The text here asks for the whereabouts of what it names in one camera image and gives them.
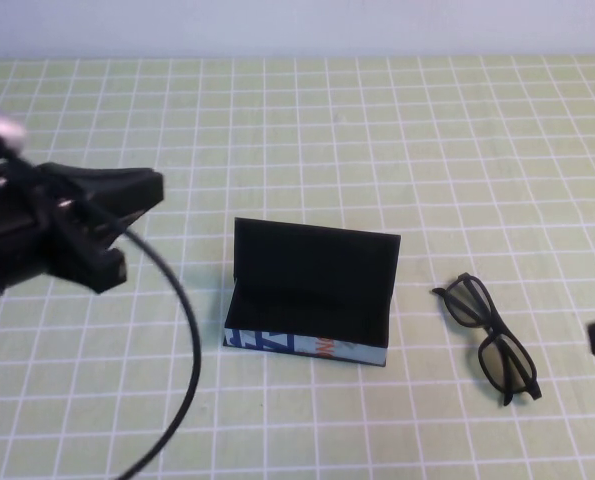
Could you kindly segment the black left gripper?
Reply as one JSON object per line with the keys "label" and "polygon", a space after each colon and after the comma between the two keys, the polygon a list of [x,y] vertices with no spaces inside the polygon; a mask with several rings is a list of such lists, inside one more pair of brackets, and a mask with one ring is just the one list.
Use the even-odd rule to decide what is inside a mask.
{"label": "black left gripper", "polygon": [[[44,164],[43,172],[70,184],[130,226],[164,198],[164,177],[152,168],[91,169]],[[0,163],[0,296],[40,275],[102,294],[127,279],[124,254],[108,249],[81,226],[27,196]]]}

